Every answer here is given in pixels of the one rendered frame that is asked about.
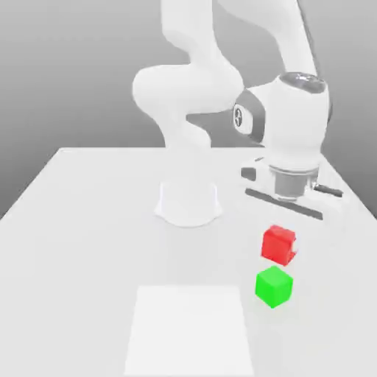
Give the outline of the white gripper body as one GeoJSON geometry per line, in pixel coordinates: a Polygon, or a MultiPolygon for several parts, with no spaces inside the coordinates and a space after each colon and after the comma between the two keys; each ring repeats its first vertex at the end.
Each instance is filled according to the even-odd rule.
{"type": "Polygon", "coordinates": [[[284,228],[318,228],[324,225],[324,216],[320,211],[282,202],[251,188],[244,190],[243,197],[247,210],[265,224],[284,228]]]}

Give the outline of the small green cube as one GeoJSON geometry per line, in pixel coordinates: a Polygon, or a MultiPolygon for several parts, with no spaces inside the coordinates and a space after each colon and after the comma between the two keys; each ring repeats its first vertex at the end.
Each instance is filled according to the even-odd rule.
{"type": "Polygon", "coordinates": [[[273,309],[291,297],[293,281],[282,269],[271,266],[257,274],[255,294],[273,309]]]}

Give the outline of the small red cube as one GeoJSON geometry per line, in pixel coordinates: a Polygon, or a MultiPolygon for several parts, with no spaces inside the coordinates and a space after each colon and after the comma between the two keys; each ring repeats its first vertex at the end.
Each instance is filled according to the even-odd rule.
{"type": "Polygon", "coordinates": [[[261,256],[282,266],[295,257],[295,232],[278,225],[270,226],[263,235],[261,256]]]}

